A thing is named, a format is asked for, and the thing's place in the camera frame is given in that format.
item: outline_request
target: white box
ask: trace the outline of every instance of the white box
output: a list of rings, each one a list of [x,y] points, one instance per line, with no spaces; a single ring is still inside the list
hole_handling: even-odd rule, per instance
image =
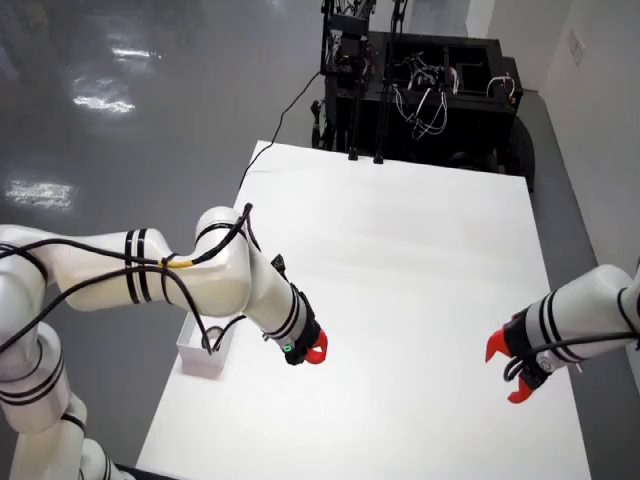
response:
[[[222,329],[233,317],[229,318],[216,318],[216,317],[201,317],[202,323],[205,329],[218,326]],[[206,377],[216,379],[224,368],[224,363],[229,352],[231,340],[233,339],[233,332],[235,325],[232,326],[225,334],[220,344],[220,349],[217,352],[213,352],[211,355],[202,348],[202,333],[198,328],[196,319],[192,313],[187,314],[187,318],[184,321],[180,335],[178,335],[178,352],[182,358],[182,370],[188,375],[196,375],[199,377]],[[211,346],[216,340],[217,336],[212,338]]]

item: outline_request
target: wire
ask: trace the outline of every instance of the wire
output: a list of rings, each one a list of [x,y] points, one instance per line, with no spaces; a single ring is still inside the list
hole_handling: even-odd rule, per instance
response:
[[[216,338],[216,342],[213,344],[213,351],[214,352],[217,352],[218,350],[220,350],[220,345],[222,344],[222,339],[224,338],[225,334],[229,331],[229,329],[231,327],[233,327],[236,323],[238,323],[240,320],[243,320],[245,318],[247,318],[246,315],[238,315],[233,320],[230,320],[229,323],[227,323],[224,326],[224,328],[220,332],[220,335],[218,335],[218,338]]]
[[[285,114],[291,110],[293,108],[293,106],[296,104],[296,102],[300,99],[300,97],[302,95],[304,95],[304,93],[307,91],[307,89],[309,88],[309,86],[311,85],[311,83],[313,83],[313,81],[316,79],[316,77],[318,75],[320,75],[321,71],[316,72],[313,77],[311,77],[311,80],[309,80],[307,82],[307,84],[305,85],[305,87],[302,89],[302,91],[298,94],[298,96],[293,100],[293,102],[291,102],[291,105],[289,105],[284,112],[282,112],[282,114],[280,114],[280,122],[278,123],[278,128],[276,128],[276,133],[273,134],[273,138],[271,139],[271,143],[269,145],[267,145],[266,147],[264,147],[262,150],[260,150],[258,152],[258,154],[254,157],[253,160],[251,160],[251,162],[249,162],[249,165],[247,165],[247,168],[244,169],[244,173],[242,174],[242,178],[240,179],[240,186],[238,187],[238,190],[240,190],[242,188],[242,184],[244,183],[244,179],[247,176],[247,172],[249,172],[249,169],[253,166],[254,163],[256,163],[256,160],[258,160],[258,157],[260,155],[262,155],[262,153],[271,148],[273,146],[273,144],[276,141],[276,138],[278,137],[278,132],[280,132],[280,127],[282,127],[282,120],[284,119]]]
[[[112,250],[105,250],[104,248],[93,247],[85,243],[76,242],[67,238],[48,238],[46,240],[39,240],[37,242],[22,245],[20,247],[13,247],[9,250],[5,250],[0,253],[0,260],[12,255],[23,255],[34,248],[44,247],[46,245],[68,245],[70,247],[79,248],[80,250],[86,250],[87,252],[96,253],[105,257],[117,258],[119,260],[125,260],[127,262],[139,263],[142,265],[157,265],[156,260],[149,258],[136,257],[133,255],[125,255],[124,253],[114,252]]]
[[[427,98],[427,95],[429,95],[430,91],[431,91],[431,89],[427,88],[427,91],[424,92],[424,95],[422,96],[422,100],[420,100],[420,105],[418,105],[418,110],[416,110],[416,118],[418,117],[418,115],[420,115],[420,110],[422,109],[422,104],[424,103],[425,98]]]
[[[193,260],[192,261],[193,265],[198,265],[199,263],[206,262],[207,260],[211,260],[213,257],[218,255],[227,245],[229,245],[229,243],[231,243],[231,241],[236,237],[236,235],[240,233],[240,230],[242,230],[244,223],[249,218],[249,213],[251,213],[252,208],[253,208],[253,205],[250,203],[247,203],[244,206],[244,211],[242,212],[242,215],[240,215],[236,223],[233,224],[233,227],[229,229],[229,231],[224,236],[224,238],[220,240],[220,243],[218,243],[215,247],[213,247],[210,250],[207,250],[198,258]]]
[[[222,249],[224,249],[231,241],[236,237],[236,235],[242,230],[244,223],[249,218],[249,213],[253,205],[251,203],[247,203],[244,207],[243,214],[238,218],[236,223],[232,228],[229,229],[229,232],[224,236],[224,238],[212,249],[206,251],[198,258],[194,260],[186,260],[183,262],[169,262],[167,263],[168,268],[180,269],[191,267],[193,265],[198,265],[200,263],[206,262],[207,260],[211,260],[213,257],[218,255]],[[78,248],[80,250],[85,250],[87,252],[95,253],[97,255],[102,255],[105,257],[117,258],[118,260],[124,260],[130,263],[138,263],[140,265],[155,265],[158,267],[164,268],[162,260],[152,260],[150,258],[145,257],[137,257],[134,255],[127,255],[120,252],[115,252],[113,250],[105,250],[104,248],[98,248],[91,245],[87,245],[86,243],[77,242],[75,240],[70,240],[67,238],[48,238],[45,240],[39,240],[37,242],[28,243],[27,245],[22,245],[19,247],[12,247],[11,249],[5,250],[0,253],[0,260],[6,257],[10,257],[12,255],[23,255],[30,250],[35,248],[44,247],[47,245],[67,245],[69,247]]]
[[[258,240],[256,240],[256,237],[253,234],[253,228],[251,228],[251,215],[247,215],[247,230],[249,231],[249,238],[251,239],[251,241],[253,242],[255,247],[258,249],[258,251],[261,252],[262,250],[260,249],[260,245],[258,244]]]
[[[508,75],[504,77],[493,77],[491,79],[491,81],[489,82],[489,85],[487,85],[487,97],[489,96],[489,90],[491,89],[491,84],[498,80],[502,80],[503,87],[504,87],[504,82],[506,82],[507,80],[511,81],[511,93],[509,94],[509,98],[513,97],[513,93],[516,91],[516,81]]]
[[[458,87],[460,86],[460,84],[458,83],[458,71],[453,67],[449,67],[449,71],[451,72],[451,76],[453,77],[453,94],[457,95]]]
[[[100,283],[100,282],[104,282],[106,280],[110,280],[112,278],[122,277],[122,276],[128,275],[130,273],[142,273],[142,272],[156,272],[156,273],[160,273],[160,274],[165,274],[165,275],[169,276],[174,282],[176,282],[176,284],[178,285],[178,288],[180,288],[180,291],[184,295],[184,297],[185,297],[185,299],[187,301],[187,304],[189,305],[189,309],[191,310],[191,313],[193,314],[193,316],[196,319],[196,323],[198,324],[198,328],[200,329],[200,331],[202,332],[202,334],[204,336],[207,336],[206,335],[206,330],[205,330],[204,325],[202,323],[202,319],[200,318],[200,314],[198,313],[198,307],[196,306],[196,303],[193,300],[193,297],[191,296],[191,293],[189,292],[189,289],[184,284],[182,279],[178,276],[178,274],[176,274],[175,272],[173,272],[171,270],[167,270],[165,268],[158,267],[156,265],[153,265],[153,266],[152,265],[142,265],[142,266],[137,266],[137,267],[121,268],[120,270],[113,270],[111,272],[107,272],[107,273],[104,273],[102,275],[98,275],[96,277],[89,278],[89,279],[84,280],[82,282],[78,282],[75,285],[73,285],[72,287],[69,287],[68,289],[66,289],[64,292],[61,292],[56,298],[54,298],[51,301],[51,303],[49,303],[49,305],[47,305],[38,315],[36,315],[36,317],[33,320],[31,320],[27,325],[25,325],[23,328],[21,328],[17,333],[15,333],[11,338],[9,338],[6,342],[4,342],[0,346],[0,354],[5,352],[9,347],[11,347],[18,340],[20,340],[22,337],[24,337],[33,327],[35,327],[49,313],[51,313],[54,308],[56,308],[67,297],[69,297],[70,295],[73,295],[78,290],[82,290],[83,288],[89,287],[91,285],[95,285],[95,284]],[[211,343],[209,342],[208,337],[206,339],[206,345],[207,345],[207,352],[209,352],[209,354],[211,354],[212,353]]]
[[[528,352],[518,355],[512,358],[504,369],[504,380],[510,382],[518,376],[518,374],[524,368],[524,361],[530,357],[537,355],[538,353],[545,352],[556,348],[569,347],[571,345],[585,345],[588,343],[609,342],[612,340],[628,340],[639,339],[640,335],[634,332],[618,332],[618,333],[604,333],[601,335],[591,335],[586,337],[573,338],[570,340],[562,340],[560,342],[548,343],[536,348],[532,348]]]
[[[444,117],[442,120],[442,125],[440,125],[439,127],[434,127],[433,124],[435,123],[435,121],[438,118],[438,115],[440,115],[440,111],[444,108]],[[425,125],[424,122],[422,122],[416,113],[416,122],[415,125],[413,127],[413,132],[411,132],[411,137],[414,140],[420,140],[425,133],[428,133],[429,135],[440,135],[442,132],[444,132],[445,127],[447,126],[447,120],[448,120],[448,107],[447,107],[447,97],[445,92],[441,92],[440,93],[440,106],[438,107],[438,110],[436,111],[436,114],[433,116],[433,119],[431,120],[431,123],[429,125]],[[416,137],[415,132],[416,129],[421,129],[422,132]]]

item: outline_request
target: black metal frame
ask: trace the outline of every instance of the black metal frame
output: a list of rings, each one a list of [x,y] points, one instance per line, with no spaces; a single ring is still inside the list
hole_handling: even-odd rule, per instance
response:
[[[334,0],[325,1],[326,6],[333,8]],[[357,159],[357,151],[361,149],[373,155],[376,163],[383,163],[385,157],[392,157],[399,160],[445,164],[445,157],[449,158],[448,156],[460,152],[481,156],[503,148],[510,137],[511,125],[522,95],[515,61],[502,56],[497,40],[398,34],[398,24],[402,26],[404,16],[402,7],[403,0],[395,0],[390,32],[367,31],[366,37],[362,37],[359,44],[357,64],[364,65],[364,58],[370,59],[374,64],[372,71],[381,72],[382,75],[376,76],[371,73],[363,76],[362,69],[359,68],[357,79],[354,81],[352,78],[350,83],[345,83],[342,73],[331,72],[327,68],[323,70],[326,76],[325,107],[330,123],[329,134],[333,135],[335,130],[337,149],[348,152],[352,160]],[[331,16],[326,8],[324,13],[322,65],[326,67],[326,46],[331,31]],[[395,96],[391,92],[391,84],[396,82],[393,59],[396,56],[398,59],[401,58],[403,52],[406,53],[407,49],[410,50],[414,46],[415,50],[423,47],[442,50],[441,64],[445,72],[443,88],[446,92],[450,122],[444,133],[438,137],[425,135],[419,142],[403,142],[403,132],[406,136],[411,126],[400,117],[395,106],[392,107]],[[376,51],[375,59],[372,56],[365,57],[369,49]],[[466,69],[465,71],[475,71],[476,65],[470,60],[464,60],[466,55],[473,52],[480,52],[484,56],[487,84],[490,78],[509,72],[517,87],[512,98],[509,98],[503,88],[498,88],[499,84],[494,84],[489,97],[477,91],[475,95],[469,91],[453,94],[449,66],[455,65],[456,68]],[[415,111],[422,99],[422,92],[408,91],[405,88],[403,98]],[[421,116],[424,114],[425,118],[428,118],[430,112],[435,114],[439,104],[438,95],[429,96],[425,99]],[[333,137],[331,141],[325,142],[325,145],[332,148],[332,140]],[[401,150],[400,147],[409,144],[409,148],[415,152],[407,153]]]
[[[329,70],[327,67],[327,46],[332,31],[342,32],[343,37],[350,38],[358,42],[358,55],[356,66],[358,73],[355,80],[354,108],[351,113],[349,131],[352,140],[349,148],[349,160],[358,159],[357,138],[360,127],[360,105],[362,101],[363,65],[365,64],[365,50],[369,37],[369,17],[375,8],[376,0],[354,0],[354,15],[346,16],[335,13],[335,0],[324,0],[322,4],[323,24],[322,24],[322,51],[320,57],[320,71],[325,77],[342,77],[343,73]]]

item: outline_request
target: gray floor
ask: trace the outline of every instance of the gray floor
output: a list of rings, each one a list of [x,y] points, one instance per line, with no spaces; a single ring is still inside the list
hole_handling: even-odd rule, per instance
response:
[[[464,33],[466,2],[417,2],[412,31]],[[62,3],[0,0],[0,222],[68,234],[154,226],[190,251],[201,212],[233,202],[255,141],[271,136],[317,70],[320,2]],[[308,108],[321,95],[316,81],[280,141],[309,144]],[[544,103],[526,95],[521,116],[536,147],[534,212],[557,288],[595,259]],[[118,462],[135,464],[183,318],[158,304],[91,314],[63,305],[48,319],[89,406],[88,434]],[[588,362],[572,379],[593,478],[635,478],[640,399],[624,354]],[[14,437],[0,426],[1,475]]]

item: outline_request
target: white table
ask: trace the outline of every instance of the white table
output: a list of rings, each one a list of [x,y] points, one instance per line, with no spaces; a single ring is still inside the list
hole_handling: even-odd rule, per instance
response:
[[[176,361],[138,468],[589,478],[568,372],[512,405],[507,359],[484,363],[489,335],[549,289],[524,180],[275,145],[236,208],[248,201],[263,251],[283,254],[327,332],[327,360],[291,367],[241,323],[219,380]]]

